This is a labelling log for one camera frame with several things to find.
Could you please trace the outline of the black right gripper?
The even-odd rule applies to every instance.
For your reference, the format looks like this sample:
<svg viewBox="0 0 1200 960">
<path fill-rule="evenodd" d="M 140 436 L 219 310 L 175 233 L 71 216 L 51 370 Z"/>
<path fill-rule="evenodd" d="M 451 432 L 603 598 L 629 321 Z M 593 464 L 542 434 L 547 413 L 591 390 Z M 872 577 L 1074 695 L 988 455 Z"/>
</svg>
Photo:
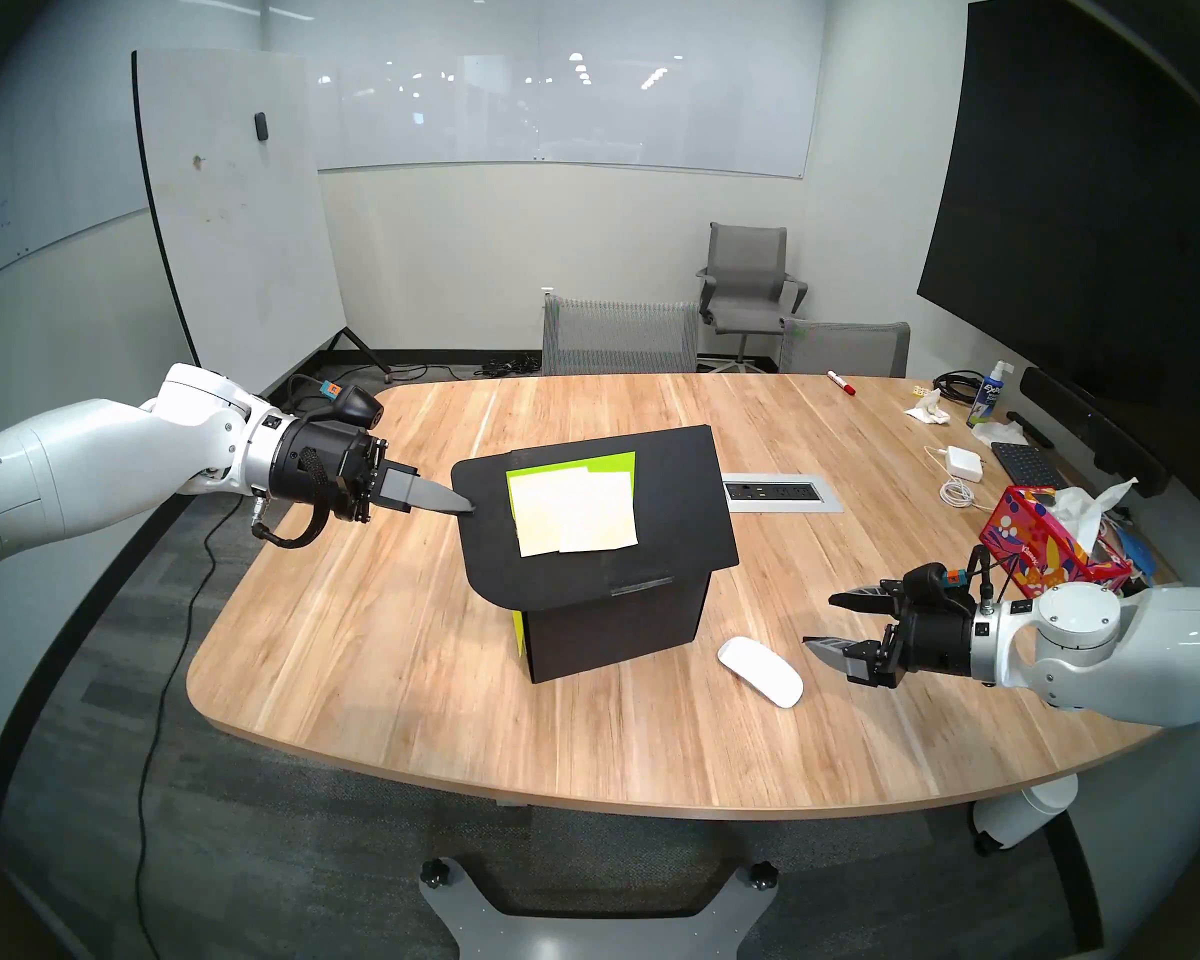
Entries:
<svg viewBox="0 0 1200 960">
<path fill-rule="evenodd" d="M 941 592 L 940 600 L 906 598 L 902 583 L 834 592 L 832 607 L 893 618 L 884 640 L 805 636 L 802 644 L 851 684 L 895 689 L 906 674 L 931 672 L 971 679 L 971 638 L 977 602 L 968 592 Z"/>
</svg>

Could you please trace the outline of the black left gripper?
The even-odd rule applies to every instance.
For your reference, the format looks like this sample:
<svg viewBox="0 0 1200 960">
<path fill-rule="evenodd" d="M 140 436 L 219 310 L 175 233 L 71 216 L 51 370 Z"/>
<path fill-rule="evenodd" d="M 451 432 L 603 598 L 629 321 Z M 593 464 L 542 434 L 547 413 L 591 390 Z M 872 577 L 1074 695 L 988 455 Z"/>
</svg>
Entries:
<svg viewBox="0 0 1200 960">
<path fill-rule="evenodd" d="M 378 508 L 462 516 L 475 512 L 466 496 L 385 461 L 389 443 L 364 427 L 331 418 L 298 418 L 286 426 L 270 466 L 270 497 L 325 506 L 337 520 L 367 524 L 378 476 Z"/>
</svg>

